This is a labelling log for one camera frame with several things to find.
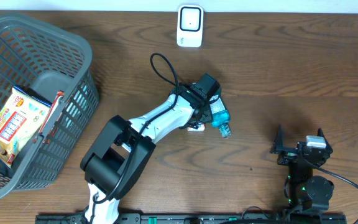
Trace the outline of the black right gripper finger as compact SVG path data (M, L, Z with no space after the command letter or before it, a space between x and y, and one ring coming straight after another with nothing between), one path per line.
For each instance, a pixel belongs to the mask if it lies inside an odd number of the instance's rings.
M325 141L325 144L328 146L329 143L328 143L328 140L326 139L324 133L323 133L323 130L321 128L318 129L318 137L322 137Z
M274 148L284 146L284 143L283 143L283 129L282 129L281 125L278 126L278 131L277 131L275 140L273 142L273 146L274 146Z

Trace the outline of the blue mouthwash bottle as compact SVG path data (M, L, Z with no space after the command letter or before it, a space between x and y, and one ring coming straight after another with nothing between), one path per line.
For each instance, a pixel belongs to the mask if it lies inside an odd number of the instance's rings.
M229 127L229 122L231 117L229 111L224 105L223 100L221 99L221 96L214 95L209 102L213 117L213 121L211 122L212 127L217 128L223 138L230 138L231 129Z

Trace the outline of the small orange packet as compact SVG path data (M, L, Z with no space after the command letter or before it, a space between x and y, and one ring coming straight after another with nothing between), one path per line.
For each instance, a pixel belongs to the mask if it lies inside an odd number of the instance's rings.
M188 132L203 132L205 130L204 124L192 124L187 127Z

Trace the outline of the orange brown snack bar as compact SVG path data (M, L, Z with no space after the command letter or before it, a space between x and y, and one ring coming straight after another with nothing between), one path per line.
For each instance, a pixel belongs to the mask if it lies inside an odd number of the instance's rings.
M44 122L42 123L42 125L41 125L41 127L39 129L39 134L41 134L42 131L44 130L46 124L48 123L48 121L49 121L49 119L51 117L51 115L53 115L53 113L56 110L57 106L60 104L60 100L64 97L64 95L65 94L64 94L63 91L61 91L61 90L57 91L57 95L56 95L56 97L55 97L55 99L54 99L54 101L53 101L53 103L52 103L52 105L50 107L50 110L49 110L49 112L47 114L47 117L45 118Z

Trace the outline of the yellow snack bag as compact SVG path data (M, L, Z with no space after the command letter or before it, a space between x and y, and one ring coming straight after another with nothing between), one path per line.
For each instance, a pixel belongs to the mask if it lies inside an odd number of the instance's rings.
M50 107L50 103L27 94L21 87L12 87L0 110L0 160L8 168L44 123Z

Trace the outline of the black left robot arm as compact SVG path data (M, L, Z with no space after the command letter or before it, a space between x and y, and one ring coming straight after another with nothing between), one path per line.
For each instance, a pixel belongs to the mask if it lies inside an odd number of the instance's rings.
M196 83L177 83L164 103L143 116L112 117L80 163L90 192L85 222L114 223L120 199L138 181L156 143L176 128L212 122L210 99L219 89L205 73Z

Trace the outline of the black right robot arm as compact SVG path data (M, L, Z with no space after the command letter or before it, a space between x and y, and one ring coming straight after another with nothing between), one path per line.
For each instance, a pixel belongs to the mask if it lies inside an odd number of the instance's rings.
M330 180L313 174L333 153L323 131L319 129L317 135L307 136L296 147L286 147L284 132L279 126L270 152L278 156L278 165L288 167L284 194L289 208L283 212L284 220L289 222L301 216L318 219L328 210L334 190L334 184Z

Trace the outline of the white barcode scanner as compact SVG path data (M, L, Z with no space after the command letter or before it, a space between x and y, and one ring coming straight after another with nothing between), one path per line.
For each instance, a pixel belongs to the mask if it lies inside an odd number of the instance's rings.
M198 48L203 40L204 10L197 5L182 5L178 9L177 45Z

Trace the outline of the grey plastic shopping basket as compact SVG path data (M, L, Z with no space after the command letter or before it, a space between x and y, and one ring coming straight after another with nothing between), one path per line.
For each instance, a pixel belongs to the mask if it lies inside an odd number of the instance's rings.
M84 38L23 14L0 15L0 111L14 85L49 103L63 92L12 166L0 160L0 198L45 188L57 178L98 107L91 61Z

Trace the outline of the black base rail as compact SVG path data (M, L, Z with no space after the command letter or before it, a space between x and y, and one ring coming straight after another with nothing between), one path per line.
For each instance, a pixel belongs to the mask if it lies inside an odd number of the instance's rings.
M86 224L84 215L37 215L35 224ZM141 215L139 213L122 213L115 223L118 224L184 224L184 223L284 223L278 218L267 218L262 213L246 213L245 215ZM344 215L324 215L321 218L294 215L288 223L322 223L346 224Z

